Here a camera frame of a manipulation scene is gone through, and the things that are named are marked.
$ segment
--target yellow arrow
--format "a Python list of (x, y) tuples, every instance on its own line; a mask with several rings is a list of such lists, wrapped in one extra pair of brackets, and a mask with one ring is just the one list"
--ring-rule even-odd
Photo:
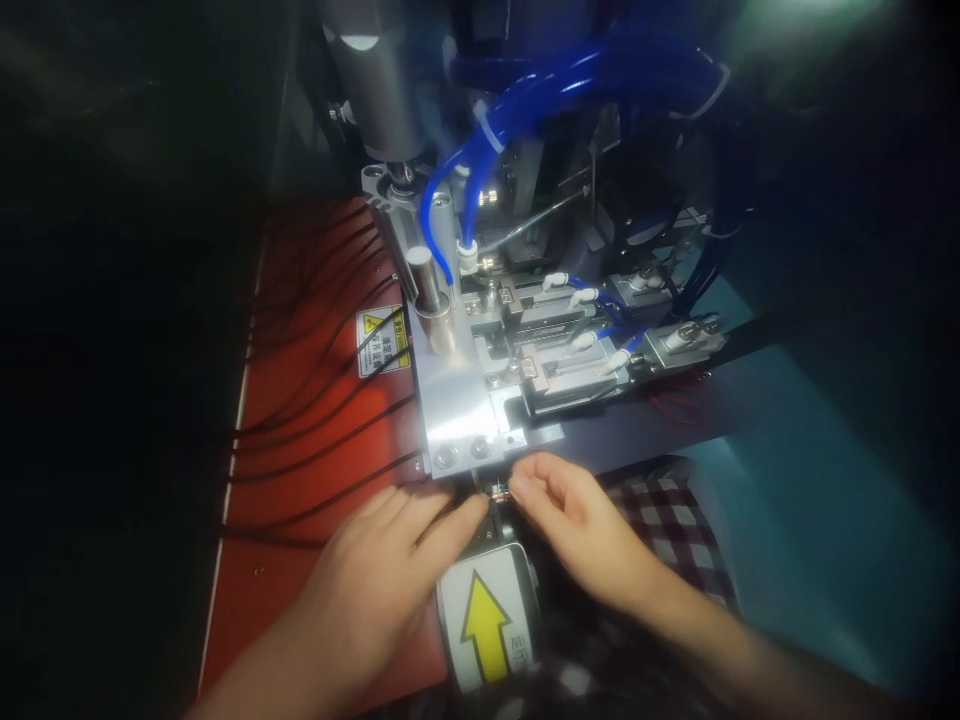
[(477, 663), (480, 665), (485, 683), (501, 680), (509, 672), (507, 648), (503, 642), (503, 634), (500, 632), (500, 628), (509, 622), (510, 618), (474, 570), (467, 616), (463, 622), (463, 636), (460, 642), (473, 640), (473, 646), (477, 652)]

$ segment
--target dark background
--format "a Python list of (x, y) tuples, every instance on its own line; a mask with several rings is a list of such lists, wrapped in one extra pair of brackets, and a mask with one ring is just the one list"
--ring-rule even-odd
[[(855, 39), (788, 100), (765, 97), (762, 62), (745, 73), (768, 164), (727, 276), (796, 323), (791, 352), (952, 529), (956, 82), (934, 11), (881, 46)], [(255, 0), (0, 11), (23, 717), (171, 717), (192, 698), (262, 210), (352, 177), (305, 17)], [(298, 132), (292, 72), (324, 142)]]

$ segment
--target metal rod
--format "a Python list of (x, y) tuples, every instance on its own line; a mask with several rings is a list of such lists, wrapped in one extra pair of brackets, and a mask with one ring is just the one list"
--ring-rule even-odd
[(565, 207), (566, 205), (569, 205), (577, 198), (587, 197), (587, 195), (589, 194), (590, 194), (590, 186), (584, 185), (582, 188), (577, 190), (572, 195), (568, 195), (562, 200), (558, 200), (557, 202), (555, 202), (553, 205), (546, 208), (545, 210), (541, 210), (536, 215), (530, 218), (527, 218), (522, 223), (517, 225), (513, 230), (511, 230), (502, 238), (500, 238), (499, 240), (492, 242), (489, 245), (484, 245), (483, 247), (480, 248), (480, 252), (490, 252), (492, 250), (496, 250), (499, 247), (502, 247), (503, 245), (506, 245), (511, 240), (523, 235), (523, 233), (525, 233), (527, 230), (532, 228), (534, 225), (536, 225), (538, 222), (540, 222), (544, 218), (549, 217), (550, 215), (553, 215), (553, 213), (555, 213), (560, 208)]
[(407, 265), (417, 287), (417, 310), (430, 314), (443, 310), (447, 305), (446, 298), (440, 292), (437, 269), (429, 248), (417, 245), (407, 250)]

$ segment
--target hand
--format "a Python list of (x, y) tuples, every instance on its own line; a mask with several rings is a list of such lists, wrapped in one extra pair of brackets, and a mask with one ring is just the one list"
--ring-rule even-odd
[(659, 561), (593, 475), (534, 453), (513, 466), (510, 494), (580, 587), (616, 610), (636, 611)]
[(292, 609), (311, 642), (332, 656), (317, 677), (329, 673), (324, 684), (351, 698), (346, 703), (420, 624), (436, 583), (486, 515), (488, 498), (474, 495), (437, 520), (452, 498), (436, 483), (374, 495), (334, 534)]

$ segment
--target right hand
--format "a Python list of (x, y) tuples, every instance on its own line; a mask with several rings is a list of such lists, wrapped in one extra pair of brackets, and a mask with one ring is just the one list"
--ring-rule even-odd
[(580, 587), (615, 610), (636, 611), (660, 563), (593, 475), (538, 452), (513, 466), (510, 494)]

